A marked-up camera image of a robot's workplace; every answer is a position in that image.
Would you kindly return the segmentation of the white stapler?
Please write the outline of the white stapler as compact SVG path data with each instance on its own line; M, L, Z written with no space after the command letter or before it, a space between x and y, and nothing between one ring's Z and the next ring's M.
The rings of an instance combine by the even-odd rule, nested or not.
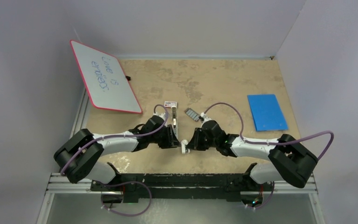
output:
M178 138L178 122L177 122L177 106L176 105L173 105L171 107L171 112L172 112L173 133L176 136L176 138Z

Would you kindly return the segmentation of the staple tray with staples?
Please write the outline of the staple tray with staples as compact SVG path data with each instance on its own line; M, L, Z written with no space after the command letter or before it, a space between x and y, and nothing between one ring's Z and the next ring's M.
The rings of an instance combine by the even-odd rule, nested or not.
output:
M200 114L197 113L196 111L194 111L192 108L186 108L185 109L185 114L190 117L192 120L194 120L195 122L198 122L200 119Z

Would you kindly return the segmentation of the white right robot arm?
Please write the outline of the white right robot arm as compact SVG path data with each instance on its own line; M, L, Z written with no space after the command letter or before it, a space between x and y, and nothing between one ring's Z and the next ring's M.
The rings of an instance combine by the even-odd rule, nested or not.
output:
M205 151L213 147L223 156L266 160L244 175L243 184L249 190L274 181L286 181L296 188L304 188L318 158L301 143L291 144L291 141L295 139L289 134L275 139L246 139L226 133L216 121L209 120L194 130L186 149Z

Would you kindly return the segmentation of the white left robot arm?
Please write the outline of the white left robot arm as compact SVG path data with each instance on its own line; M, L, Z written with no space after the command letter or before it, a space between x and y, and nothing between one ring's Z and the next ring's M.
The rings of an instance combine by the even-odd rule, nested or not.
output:
M114 191L120 186L119 173L112 164L102 163L99 158L107 154L137 152L150 144L157 144L161 149L179 147L173 126L166 121L165 114L154 114L144 124L110 135L81 129L54 153L53 158L62 175L71 183L88 178L102 182L107 190Z

